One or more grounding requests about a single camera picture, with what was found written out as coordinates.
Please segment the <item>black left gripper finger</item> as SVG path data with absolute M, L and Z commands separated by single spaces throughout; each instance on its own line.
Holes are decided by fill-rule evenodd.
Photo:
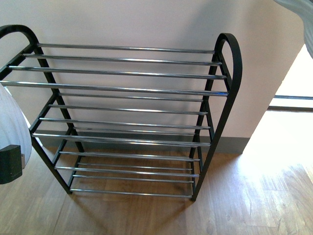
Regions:
M 0 150 L 0 184 L 8 184 L 22 176 L 22 153 L 19 145 Z

